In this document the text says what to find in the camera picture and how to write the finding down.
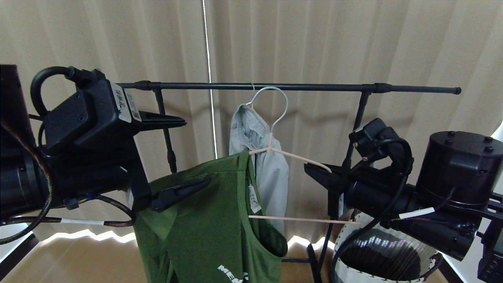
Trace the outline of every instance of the beige curtain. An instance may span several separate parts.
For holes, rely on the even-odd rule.
[[[19,65],[28,86],[52,65],[100,68],[115,82],[207,82],[201,1],[2,1],[0,59]],[[497,1],[208,1],[206,26],[213,82],[426,85],[463,88],[449,94],[371,95],[364,123],[382,118],[407,139],[415,157],[414,184],[431,133],[491,134],[503,118],[503,5]],[[73,93],[63,79],[44,84],[50,109]],[[228,154],[230,119],[251,91],[213,91],[218,157]],[[287,92],[287,116],[275,128],[285,151],[340,164],[358,108],[358,93]],[[142,110],[156,111],[152,93],[135,92]],[[173,129],[180,170],[215,156],[207,91],[164,91],[167,113],[188,125]],[[30,113],[34,113],[31,103]],[[272,122],[283,98],[264,93],[256,110]],[[136,138],[147,177],[169,173],[160,131]],[[355,153],[353,161],[359,156]],[[327,218],[326,190],[290,160],[288,217]],[[124,201],[121,193],[111,193]],[[98,203],[67,217],[118,219]],[[326,227],[287,222],[287,238],[317,241]],[[39,238],[82,226],[42,225]],[[100,233],[107,228],[92,231]],[[130,229],[117,229],[117,234]]]
[[[207,82],[208,65],[203,10],[198,1],[2,1],[0,3],[0,60],[18,65],[28,112],[36,114],[29,96],[33,76],[43,68],[73,65],[99,68],[113,82],[139,80]],[[74,93],[60,78],[43,86],[43,100],[52,109]],[[140,110],[157,113],[152,92],[134,92]],[[170,130],[179,170],[214,158],[211,107],[208,91],[163,91],[166,113],[183,117],[187,125]],[[37,133],[40,124],[32,122]],[[135,137],[147,178],[170,173],[162,131]],[[122,192],[107,194],[125,203]],[[97,220],[127,217],[98,201],[80,209],[52,210],[49,216]],[[72,233],[109,227],[41,224],[39,239],[55,232]],[[132,228],[114,229],[118,235]]]
[[[364,123],[382,118],[407,139],[414,184],[430,134],[465,130],[490,135],[503,112],[503,6],[494,1],[211,1],[206,2],[212,80],[462,87],[451,94],[388,93],[369,98]],[[214,91],[219,156],[229,124],[250,91]],[[288,114],[275,127],[283,150],[340,165],[358,93],[287,92]],[[255,109],[272,123],[283,97],[264,93]],[[326,190],[290,164],[288,217],[327,218]],[[353,155],[353,162],[359,156]],[[320,224],[287,222],[312,242]]]

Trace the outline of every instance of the garment rack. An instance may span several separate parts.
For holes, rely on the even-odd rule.
[[[329,92],[360,92],[360,103],[353,124],[353,130],[360,127],[363,113],[369,96],[373,93],[388,93],[388,92],[415,92],[415,93],[446,93],[458,95],[461,93],[461,88],[446,88],[446,87],[421,87],[421,86],[394,86],[384,83],[363,84],[363,85],[335,85],[335,84],[251,84],[251,83],[161,83],[151,81],[138,81],[135,83],[119,84],[125,89],[138,89],[143,91],[153,91],[157,101],[160,114],[165,114],[164,100],[162,98],[162,90],[255,90],[263,87],[277,87],[284,91],[329,91]],[[170,132],[164,129],[164,139],[167,148],[167,160],[172,173],[177,172],[176,157],[171,145]],[[346,157],[342,163],[343,167],[351,167],[351,156],[353,154],[353,146],[348,145]],[[339,199],[334,199],[328,193],[328,216],[331,220],[339,219],[342,215],[339,212]],[[326,255],[328,241],[332,234],[333,223],[330,223],[327,228],[325,241],[321,249],[319,260],[316,258],[312,244],[307,246],[308,258],[285,258],[283,262],[300,262],[309,263],[315,283],[322,283],[321,268]]]

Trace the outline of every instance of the hanger hook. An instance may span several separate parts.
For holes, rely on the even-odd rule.
[[[286,96],[285,92],[282,91],[281,89],[277,88],[277,87],[264,87],[262,89],[260,89],[259,91],[257,91],[257,93],[255,93],[255,95],[253,96],[253,98],[251,99],[250,102],[246,103],[245,106],[248,106],[248,105],[251,105],[253,104],[253,102],[255,101],[255,99],[257,98],[257,96],[259,95],[259,93],[261,91],[264,91],[264,90],[275,90],[275,91],[279,91],[281,92],[281,94],[283,95],[283,97],[285,98],[285,102],[286,102],[286,106],[285,106],[285,111],[283,111],[283,114],[278,118],[278,120],[276,120],[273,125],[271,126],[271,133],[273,132],[273,129],[274,129],[274,126],[276,125],[276,123],[278,123],[281,119],[283,119],[283,117],[285,117],[286,115],[286,112],[288,110],[288,97]]]

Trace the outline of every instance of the green shirt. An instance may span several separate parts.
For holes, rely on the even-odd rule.
[[[137,215],[134,231],[149,282],[279,282],[286,239],[262,215],[248,152],[203,163],[150,184],[152,194],[211,177],[161,213]]]

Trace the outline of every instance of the wooden surface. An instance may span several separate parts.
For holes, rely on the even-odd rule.
[[[328,251],[322,269],[322,280],[328,282]],[[305,247],[293,244],[288,257],[307,257]],[[2,283],[109,283],[146,282],[136,242],[120,243],[115,239],[97,241],[90,237],[56,239],[39,243],[5,278]],[[307,263],[282,263],[281,282],[312,282]],[[427,283],[447,283],[435,271]]]

